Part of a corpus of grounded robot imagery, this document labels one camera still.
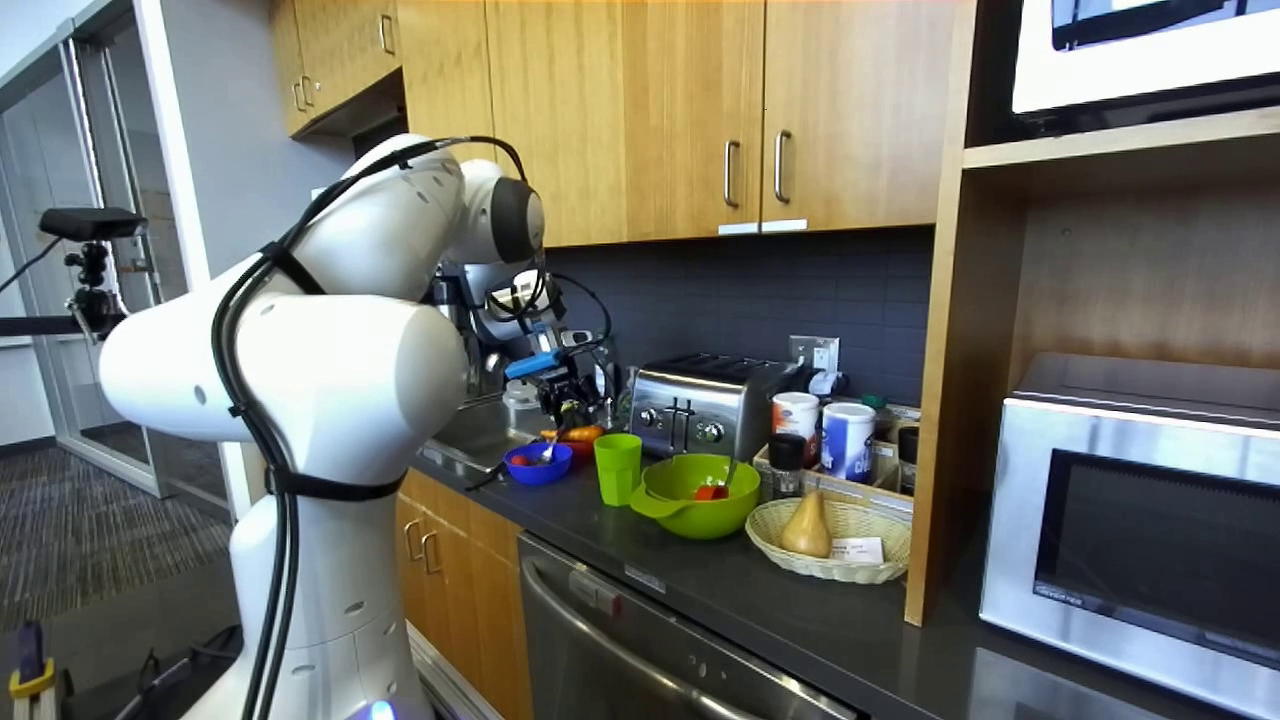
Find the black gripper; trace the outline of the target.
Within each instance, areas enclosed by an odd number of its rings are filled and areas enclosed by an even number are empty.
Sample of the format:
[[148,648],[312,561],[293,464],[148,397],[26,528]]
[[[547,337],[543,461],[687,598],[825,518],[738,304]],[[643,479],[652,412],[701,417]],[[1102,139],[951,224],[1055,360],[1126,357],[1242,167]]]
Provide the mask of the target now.
[[505,370],[507,385],[528,385],[557,430],[606,417],[614,401],[610,339],[589,328],[543,334],[531,357]]

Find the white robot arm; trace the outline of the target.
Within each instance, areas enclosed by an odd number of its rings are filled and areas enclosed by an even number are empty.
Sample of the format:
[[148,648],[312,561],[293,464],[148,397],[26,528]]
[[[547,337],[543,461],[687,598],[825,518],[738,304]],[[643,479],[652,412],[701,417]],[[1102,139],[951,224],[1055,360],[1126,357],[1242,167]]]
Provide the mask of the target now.
[[387,138],[259,252],[120,321],[107,404],[254,444],[227,536],[238,657],[178,720],[424,720],[397,589],[397,491],[487,370],[557,328],[543,213],[501,138]]

